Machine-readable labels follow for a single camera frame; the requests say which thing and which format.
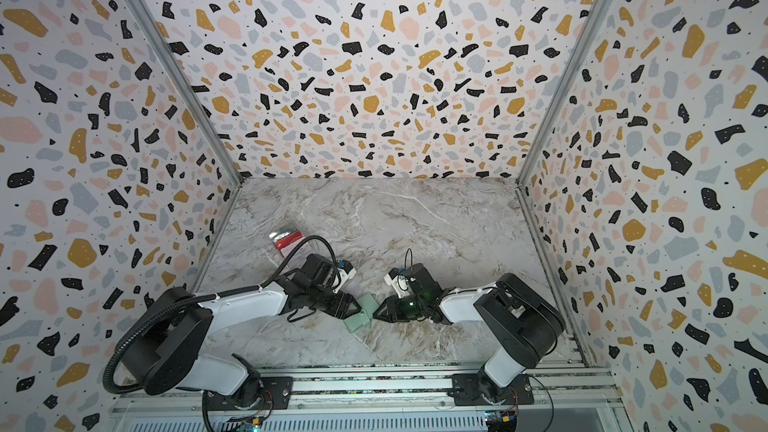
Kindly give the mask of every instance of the terrazzo wallpaper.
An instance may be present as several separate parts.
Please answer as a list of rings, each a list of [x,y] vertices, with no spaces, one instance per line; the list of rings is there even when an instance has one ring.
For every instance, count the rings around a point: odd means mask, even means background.
[[[593,0],[146,0],[235,165],[516,176]]]
[[[615,0],[523,184],[636,430],[768,430],[767,0]]]
[[[98,430],[101,371],[235,186],[120,0],[1,0],[0,430]]]

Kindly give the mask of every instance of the green sponge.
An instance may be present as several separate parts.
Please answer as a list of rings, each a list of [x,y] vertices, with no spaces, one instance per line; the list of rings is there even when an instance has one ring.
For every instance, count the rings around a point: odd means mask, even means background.
[[[344,319],[344,325],[346,325],[347,330],[350,332],[354,332],[360,327],[370,325],[373,313],[379,308],[379,304],[370,293],[358,297],[357,303],[360,304],[362,310],[357,314]]]

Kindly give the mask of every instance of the black mounting bracket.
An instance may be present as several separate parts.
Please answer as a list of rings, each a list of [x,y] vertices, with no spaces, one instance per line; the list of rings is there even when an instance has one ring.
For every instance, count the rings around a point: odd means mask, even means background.
[[[267,414],[270,410],[270,395],[272,400],[272,410],[285,410],[288,408],[288,401],[290,400],[291,390],[293,389],[292,377],[262,377],[262,383],[264,386],[260,390],[260,395],[266,400],[265,403],[260,404],[259,408]],[[239,411],[239,412],[253,412],[252,410],[242,410],[235,407],[235,401],[232,397],[217,394],[213,392],[212,396],[208,397],[208,410],[225,410],[225,411]]]
[[[456,405],[491,405],[482,397],[480,379],[477,374],[454,374],[451,377],[451,380],[453,389],[448,392],[448,396],[453,397]],[[510,390],[510,392],[505,395],[504,401],[498,405],[514,405],[514,395],[511,392],[511,389],[514,389],[518,394],[518,405],[533,404],[533,391],[531,391],[531,383],[528,380],[527,375],[518,375],[512,380],[509,386],[507,386],[507,389]]]

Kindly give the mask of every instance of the white marble surface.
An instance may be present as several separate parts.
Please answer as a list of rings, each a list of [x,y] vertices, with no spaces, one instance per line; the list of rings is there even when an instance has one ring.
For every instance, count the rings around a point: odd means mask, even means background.
[[[475,287],[513,272],[554,302],[514,181],[498,178],[248,179],[200,291],[264,280],[282,259],[268,234],[284,221],[323,236],[339,259],[355,265],[358,275],[344,290],[356,297],[371,292],[380,303],[393,294],[382,278],[402,266],[410,247],[414,262],[443,288]],[[238,324],[212,334],[205,347],[274,367],[479,362],[498,342],[481,323],[374,322],[351,334],[318,312],[295,324],[285,316]]]

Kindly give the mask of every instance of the mounting plate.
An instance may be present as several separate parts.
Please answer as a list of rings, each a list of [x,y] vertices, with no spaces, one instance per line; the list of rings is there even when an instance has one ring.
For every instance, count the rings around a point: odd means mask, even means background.
[[[458,406],[465,405],[490,405],[480,395],[478,376],[477,374],[454,374],[452,377],[452,386],[454,393],[448,393],[453,397],[454,402]],[[518,393],[518,405],[531,405],[533,404],[533,391],[531,390],[531,384],[528,380],[528,376],[520,374],[510,384],[510,387]],[[508,398],[499,405],[514,405],[514,398]]]
[[[269,400],[272,394],[274,405],[272,410],[285,410],[288,408],[288,401],[290,400],[291,389],[293,388],[292,377],[262,377],[261,381],[264,382],[264,397]],[[269,410],[269,402],[266,403],[266,407],[262,407],[264,413]],[[238,411],[247,412],[248,410],[240,410],[229,402],[229,398],[214,393],[213,397],[208,398],[208,410],[226,410],[226,411]]]

